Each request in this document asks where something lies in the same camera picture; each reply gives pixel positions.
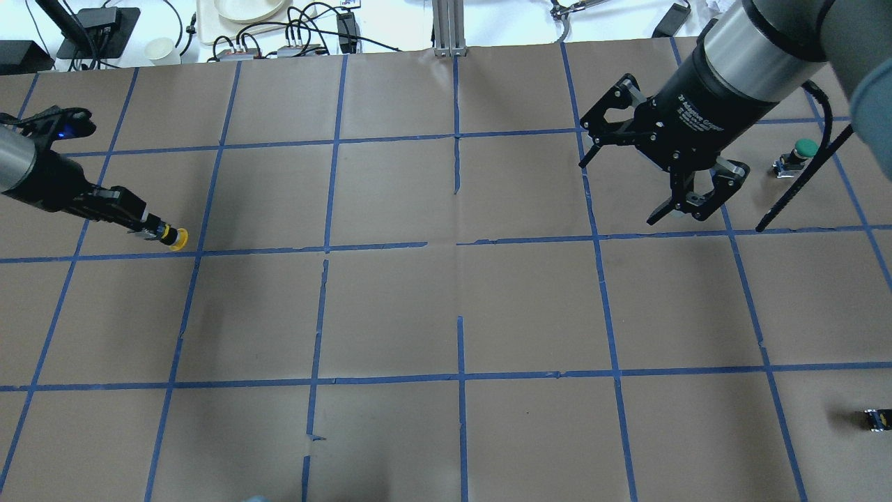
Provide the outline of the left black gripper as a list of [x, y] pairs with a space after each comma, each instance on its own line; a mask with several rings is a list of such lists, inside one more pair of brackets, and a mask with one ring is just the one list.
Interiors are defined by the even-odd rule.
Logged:
[[158, 241], [164, 220], [121, 185], [104, 188], [87, 180], [82, 166], [52, 149], [53, 143], [95, 133], [83, 107], [51, 106], [20, 119], [1, 114], [1, 190], [4, 196], [48, 213], [64, 212], [124, 226], [143, 241]]

